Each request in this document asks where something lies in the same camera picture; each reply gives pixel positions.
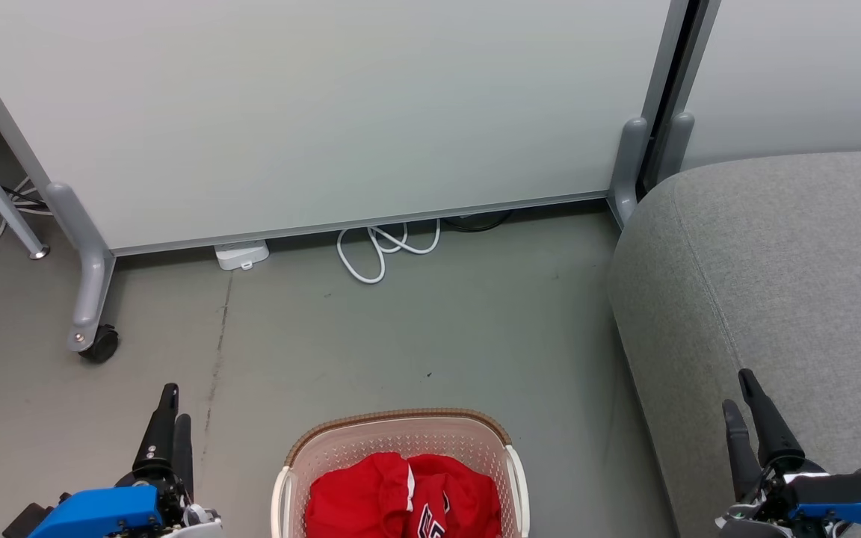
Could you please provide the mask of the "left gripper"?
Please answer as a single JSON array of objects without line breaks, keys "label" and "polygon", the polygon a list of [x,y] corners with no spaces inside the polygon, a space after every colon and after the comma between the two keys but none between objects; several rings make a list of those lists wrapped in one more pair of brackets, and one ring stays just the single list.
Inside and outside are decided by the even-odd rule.
[{"label": "left gripper", "polygon": [[119,523],[117,537],[222,537],[224,525],[215,510],[194,503],[194,449],[191,416],[178,415],[179,387],[164,385],[152,412],[131,473],[116,487],[153,486],[156,522],[141,527]]}]

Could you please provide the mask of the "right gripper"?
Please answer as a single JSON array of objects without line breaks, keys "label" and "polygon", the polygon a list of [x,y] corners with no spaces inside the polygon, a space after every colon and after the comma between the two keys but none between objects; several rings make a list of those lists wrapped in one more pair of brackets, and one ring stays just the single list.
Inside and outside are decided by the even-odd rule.
[{"label": "right gripper", "polygon": [[[854,473],[799,472],[806,454],[774,401],[749,368],[739,388],[756,430],[750,431],[734,401],[722,402],[732,490],[737,504],[717,518],[721,537],[861,537],[861,468]],[[763,475],[762,467],[775,472]]]}]

